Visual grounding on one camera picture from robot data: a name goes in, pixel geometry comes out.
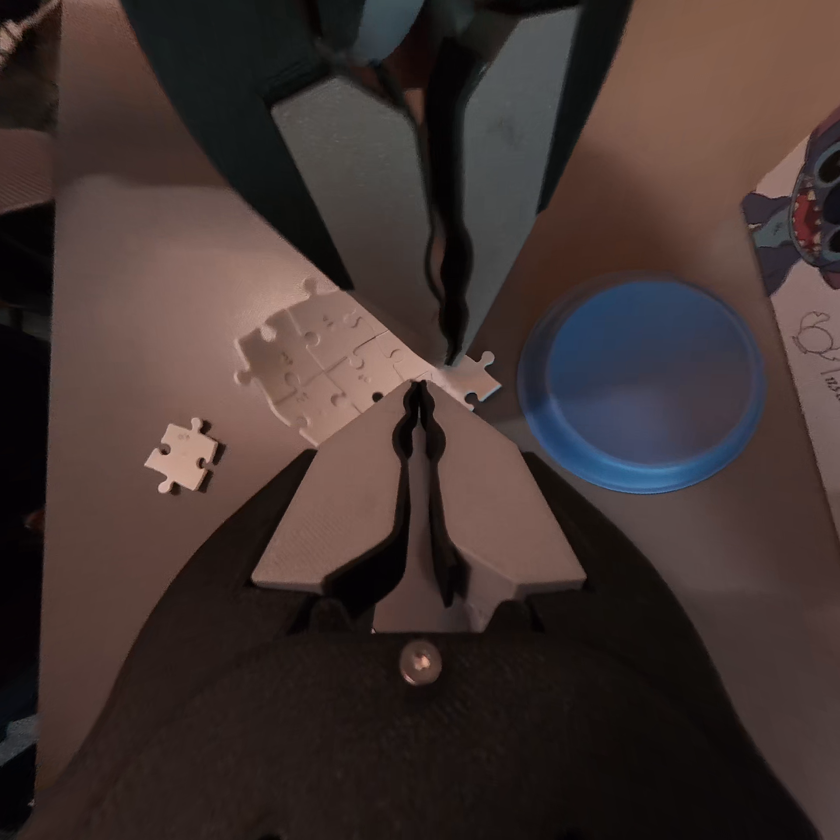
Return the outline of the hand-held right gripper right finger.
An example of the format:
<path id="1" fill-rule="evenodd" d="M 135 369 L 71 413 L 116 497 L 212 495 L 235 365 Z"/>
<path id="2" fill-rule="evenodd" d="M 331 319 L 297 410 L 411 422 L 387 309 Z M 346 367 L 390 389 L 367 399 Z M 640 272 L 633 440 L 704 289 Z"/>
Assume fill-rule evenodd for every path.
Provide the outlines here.
<path id="1" fill-rule="evenodd" d="M 418 401 L 444 606 L 580 589 L 586 573 L 519 447 L 435 384 L 420 384 Z"/>

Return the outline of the assembled white puzzle pieces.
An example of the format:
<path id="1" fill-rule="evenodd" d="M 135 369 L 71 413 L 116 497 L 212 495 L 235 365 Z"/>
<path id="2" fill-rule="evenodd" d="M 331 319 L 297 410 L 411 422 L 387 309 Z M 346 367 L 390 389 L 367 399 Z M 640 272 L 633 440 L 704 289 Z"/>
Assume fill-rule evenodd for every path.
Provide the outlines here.
<path id="1" fill-rule="evenodd" d="M 346 291 L 307 278 L 302 298 L 238 339 L 240 385 L 256 385 L 270 410 L 310 445 L 320 446 L 405 382 L 430 381 L 469 411 L 501 384 L 493 353 L 434 367 Z"/>

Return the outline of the cartoon print puzzle box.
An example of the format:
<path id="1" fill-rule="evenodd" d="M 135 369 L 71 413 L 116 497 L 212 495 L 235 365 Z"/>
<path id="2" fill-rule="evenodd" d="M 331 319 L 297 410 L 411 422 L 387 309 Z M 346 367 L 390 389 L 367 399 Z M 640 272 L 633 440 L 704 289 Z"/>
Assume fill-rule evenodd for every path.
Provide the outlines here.
<path id="1" fill-rule="evenodd" d="M 839 529 L 839 109 L 741 202 Z"/>

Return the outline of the white puzzle piece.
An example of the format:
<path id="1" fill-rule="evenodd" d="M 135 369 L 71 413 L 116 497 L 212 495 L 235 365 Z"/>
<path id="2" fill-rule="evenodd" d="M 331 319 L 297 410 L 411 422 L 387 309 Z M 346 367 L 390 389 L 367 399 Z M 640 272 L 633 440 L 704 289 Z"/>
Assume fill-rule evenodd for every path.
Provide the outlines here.
<path id="1" fill-rule="evenodd" d="M 204 433 L 205 421 L 193 417 L 189 427 L 168 424 L 161 441 L 144 462 L 144 467 L 163 478 L 160 494 L 180 490 L 200 490 L 213 467 L 218 441 Z"/>

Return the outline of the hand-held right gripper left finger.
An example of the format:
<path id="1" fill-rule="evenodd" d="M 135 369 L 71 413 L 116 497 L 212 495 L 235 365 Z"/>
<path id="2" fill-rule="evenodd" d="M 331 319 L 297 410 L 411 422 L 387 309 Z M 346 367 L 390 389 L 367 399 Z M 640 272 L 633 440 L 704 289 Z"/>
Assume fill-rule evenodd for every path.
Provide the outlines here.
<path id="1" fill-rule="evenodd" d="M 420 384 L 399 385 L 320 445 L 254 585 L 332 598 L 352 617 L 396 588 L 406 570 L 419 393 Z"/>

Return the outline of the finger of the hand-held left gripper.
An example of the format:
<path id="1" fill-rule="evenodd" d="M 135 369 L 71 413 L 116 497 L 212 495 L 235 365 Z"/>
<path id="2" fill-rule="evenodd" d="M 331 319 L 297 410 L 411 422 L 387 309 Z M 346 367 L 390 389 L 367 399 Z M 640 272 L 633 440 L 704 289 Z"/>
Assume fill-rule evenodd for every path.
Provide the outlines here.
<path id="1" fill-rule="evenodd" d="M 427 273 L 433 229 L 414 122 L 342 76 L 278 101 L 270 114 L 353 297 L 425 361 L 446 362 L 442 304 Z"/>
<path id="2" fill-rule="evenodd" d="M 475 338 L 538 215 L 578 5 L 432 2 L 425 102 L 443 364 Z"/>

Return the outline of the blue round plastic stand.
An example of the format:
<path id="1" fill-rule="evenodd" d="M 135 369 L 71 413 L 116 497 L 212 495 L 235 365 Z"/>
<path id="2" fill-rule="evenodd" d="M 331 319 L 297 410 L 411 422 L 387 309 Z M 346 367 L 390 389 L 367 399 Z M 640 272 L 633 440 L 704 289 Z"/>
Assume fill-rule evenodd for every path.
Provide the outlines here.
<path id="1" fill-rule="evenodd" d="M 708 480 L 755 435 L 768 390 L 747 323 L 668 272 L 587 280 L 525 341 L 518 401 L 554 462 L 608 490 L 661 495 Z"/>

